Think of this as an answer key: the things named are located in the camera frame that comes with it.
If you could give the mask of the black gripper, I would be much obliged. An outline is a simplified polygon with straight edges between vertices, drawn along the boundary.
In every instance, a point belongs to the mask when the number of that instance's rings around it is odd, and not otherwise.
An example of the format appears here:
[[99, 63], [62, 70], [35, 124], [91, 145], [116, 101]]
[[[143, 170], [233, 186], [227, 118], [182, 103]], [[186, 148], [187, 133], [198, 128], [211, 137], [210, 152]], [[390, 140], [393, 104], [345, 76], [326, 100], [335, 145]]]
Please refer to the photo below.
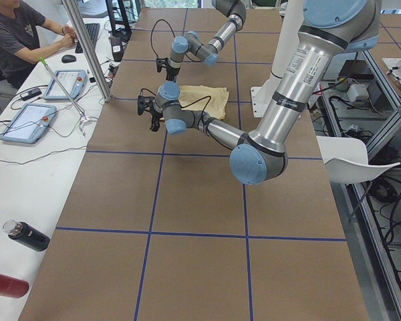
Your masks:
[[152, 115], [150, 130], [158, 131], [160, 129], [160, 120], [163, 118], [163, 114], [161, 110], [157, 108], [154, 98], [150, 99], [148, 105], [149, 105], [149, 113], [151, 113]]
[[175, 82], [179, 74], [181, 62], [176, 62], [171, 58], [166, 59], [166, 80]]

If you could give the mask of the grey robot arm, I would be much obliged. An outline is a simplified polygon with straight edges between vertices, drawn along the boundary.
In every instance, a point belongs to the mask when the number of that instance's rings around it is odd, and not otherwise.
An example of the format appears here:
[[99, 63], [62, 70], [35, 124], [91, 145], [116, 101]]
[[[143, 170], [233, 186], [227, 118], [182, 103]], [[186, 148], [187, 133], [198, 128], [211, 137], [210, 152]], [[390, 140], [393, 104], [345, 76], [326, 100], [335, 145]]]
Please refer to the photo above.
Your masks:
[[230, 36], [243, 28], [246, 9], [240, 1], [214, 1], [214, 7], [227, 22], [207, 44], [188, 32], [174, 38], [169, 57], [164, 62], [166, 81], [151, 98], [147, 110], [152, 116], [151, 130], [158, 130], [160, 120], [171, 134], [195, 128], [231, 150], [230, 167], [235, 178], [256, 185], [278, 177], [287, 166], [285, 139], [299, 115], [305, 110], [318, 82], [334, 56], [364, 51], [378, 40], [380, 1], [305, 1], [303, 18], [297, 30], [298, 46], [271, 96], [256, 129], [243, 132], [202, 110], [181, 106], [180, 88], [175, 79], [187, 53], [194, 54], [208, 66]]
[[227, 22], [204, 44], [194, 31], [188, 31], [183, 36], [174, 37], [170, 55], [167, 58], [156, 59], [156, 70], [166, 70], [166, 80], [175, 82], [185, 55], [190, 52], [200, 62], [212, 67], [219, 58], [219, 52], [236, 32], [242, 30], [246, 20], [246, 8], [239, 0], [211, 1], [212, 6], [227, 17]]

